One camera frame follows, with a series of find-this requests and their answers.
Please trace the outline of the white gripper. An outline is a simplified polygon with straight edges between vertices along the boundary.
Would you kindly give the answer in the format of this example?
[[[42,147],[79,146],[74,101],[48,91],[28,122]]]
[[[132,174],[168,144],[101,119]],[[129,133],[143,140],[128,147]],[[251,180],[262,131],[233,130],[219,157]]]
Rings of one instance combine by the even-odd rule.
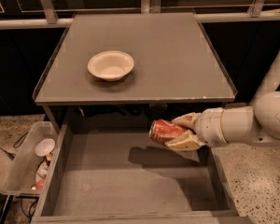
[[[209,108],[201,114],[191,112],[173,119],[172,123],[194,129],[197,135],[192,131],[186,131],[177,138],[167,141],[165,145],[176,152],[197,150],[203,145],[210,148],[225,147],[228,142],[223,135],[221,125],[223,111],[221,107]]]

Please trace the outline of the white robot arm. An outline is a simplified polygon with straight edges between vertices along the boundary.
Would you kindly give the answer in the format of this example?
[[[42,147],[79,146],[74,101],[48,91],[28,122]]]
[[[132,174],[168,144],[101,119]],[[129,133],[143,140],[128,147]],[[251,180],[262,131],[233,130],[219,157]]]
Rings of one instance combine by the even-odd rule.
[[[280,50],[249,105],[210,108],[178,117],[173,123],[188,130],[165,145],[173,151],[225,147],[232,143],[280,148],[279,85]]]

